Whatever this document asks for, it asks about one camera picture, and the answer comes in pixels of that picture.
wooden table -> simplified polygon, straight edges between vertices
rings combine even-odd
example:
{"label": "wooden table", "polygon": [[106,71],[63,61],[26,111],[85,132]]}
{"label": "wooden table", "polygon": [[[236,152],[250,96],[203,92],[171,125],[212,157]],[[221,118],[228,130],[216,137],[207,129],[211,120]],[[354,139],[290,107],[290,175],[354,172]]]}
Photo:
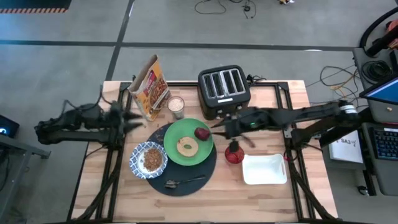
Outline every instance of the wooden table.
{"label": "wooden table", "polygon": [[[289,83],[290,95],[294,108],[310,106],[303,81],[283,81]],[[105,82],[104,97],[116,100],[120,82]],[[185,117],[196,118],[211,126],[216,121],[204,120],[196,87],[170,87],[172,95],[185,100]],[[277,107],[275,91],[268,87],[252,87],[250,106]],[[109,105],[103,101],[100,106],[105,110]],[[135,103],[132,110],[139,113]],[[154,190],[146,180],[138,179],[130,171],[129,156],[132,150],[159,127],[174,122],[172,114],[164,108],[154,122],[142,120],[144,126],[129,133],[124,147],[123,163],[118,185],[118,197],[114,211],[116,222],[287,222],[297,221],[292,184],[290,178],[283,185],[247,185],[243,181],[241,165],[227,163],[224,150],[229,141],[214,136],[217,148],[217,162],[211,179],[198,192],[184,197],[170,197]],[[283,154],[285,150],[281,132],[258,131],[248,133],[256,143],[256,148],[249,148],[241,142],[246,154],[271,155]],[[310,144],[319,146],[317,141]],[[87,153],[99,148],[98,143],[90,143]],[[321,204],[337,217],[335,203],[330,189],[328,175],[322,153],[307,148],[303,150],[310,188]],[[78,217],[94,199],[101,185],[106,150],[100,150],[84,163],[78,193],[76,195],[72,218]],[[303,192],[300,198],[304,214],[307,214]]]}

laptop keyboard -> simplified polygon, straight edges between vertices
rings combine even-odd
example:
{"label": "laptop keyboard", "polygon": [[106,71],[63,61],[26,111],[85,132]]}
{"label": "laptop keyboard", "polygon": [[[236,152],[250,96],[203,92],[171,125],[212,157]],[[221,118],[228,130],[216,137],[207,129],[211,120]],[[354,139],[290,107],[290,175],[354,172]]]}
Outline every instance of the laptop keyboard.
{"label": "laptop keyboard", "polygon": [[398,160],[398,132],[374,129],[373,134],[377,157]]}

toaster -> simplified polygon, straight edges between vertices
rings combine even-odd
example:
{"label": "toaster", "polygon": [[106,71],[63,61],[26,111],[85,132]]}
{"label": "toaster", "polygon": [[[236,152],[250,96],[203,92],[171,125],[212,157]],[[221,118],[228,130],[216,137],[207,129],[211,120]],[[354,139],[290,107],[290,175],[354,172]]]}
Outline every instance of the toaster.
{"label": "toaster", "polygon": [[228,65],[200,72],[198,94],[207,120],[220,119],[248,107],[249,85],[241,67]]}

concrete floor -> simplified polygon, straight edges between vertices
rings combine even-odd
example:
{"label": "concrete floor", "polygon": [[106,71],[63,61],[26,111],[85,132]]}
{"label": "concrete floor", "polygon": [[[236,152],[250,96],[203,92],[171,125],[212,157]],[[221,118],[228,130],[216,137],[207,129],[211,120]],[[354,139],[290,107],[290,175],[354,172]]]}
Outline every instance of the concrete floor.
{"label": "concrete floor", "polygon": [[[241,5],[226,0],[221,0],[227,8],[225,14],[207,16],[193,10],[198,1],[135,0],[123,38],[135,47],[121,47],[110,73],[112,80],[130,80],[150,55],[158,54],[168,80],[195,80],[206,68],[237,64],[245,73],[270,80],[305,80],[311,102],[334,100],[337,94],[315,83],[321,69],[331,65],[354,72],[352,53],[341,51],[341,47],[357,46],[367,26],[397,6],[394,0],[297,0],[288,6],[271,0],[253,1],[257,15],[245,19]],[[0,114],[21,123],[18,140],[52,151],[47,161],[32,158],[18,192],[14,206],[29,223],[65,221],[86,148],[85,142],[43,146],[33,127],[40,120],[57,117],[64,99],[76,105],[95,101],[115,47],[112,43],[109,47],[82,45],[116,42],[128,2],[73,0],[65,14],[0,14],[0,30],[7,31],[0,32],[0,95],[4,96]],[[200,9],[217,9],[215,3],[206,2]],[[372,37],[383,32],[380,26]],[[4,40],[61,42],[7,45]],[[60,46],[64,41],[74,46]],[[159,47],[154,43],[187,45]],[[257,44],[273,50],[198,49],[190,44]],[[332,48],[314,52],[296,50],[297,46]],[[336,72],[327,70],[324,76]],[[325,81],[337,83],[347,77],[340,72]],[[347,87],[354,90],[354,83]],[[398,198],[363,197],[354,187],[353,171],[330,168],[328,173],[340,218],[396,222]]]}

spoon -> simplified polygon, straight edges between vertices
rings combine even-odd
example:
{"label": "spoon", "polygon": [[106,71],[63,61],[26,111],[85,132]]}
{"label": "spoon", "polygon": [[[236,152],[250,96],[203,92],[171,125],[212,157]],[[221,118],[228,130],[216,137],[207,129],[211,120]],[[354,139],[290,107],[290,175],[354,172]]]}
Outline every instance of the spoon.
{"label": "spoon", "polygon": [[168,180],[168,181],[166,181],[166,183],[164,184],[164,187],[165,187],[165,188],[168,188],[168,189],[176,189],[177,186],[178,186],[178,184],[187,183],[187,182],[191,182],[191,181],[194,181],[194,180],[202,180],[202,179],[204,179],[204,178],[206,178],[205,175],[199,175],[199,176],[194,177],[194,178],[189,179],[189,180],[181,180],[180,182],[177,182],[177,181],[175,181],[175,180]]}

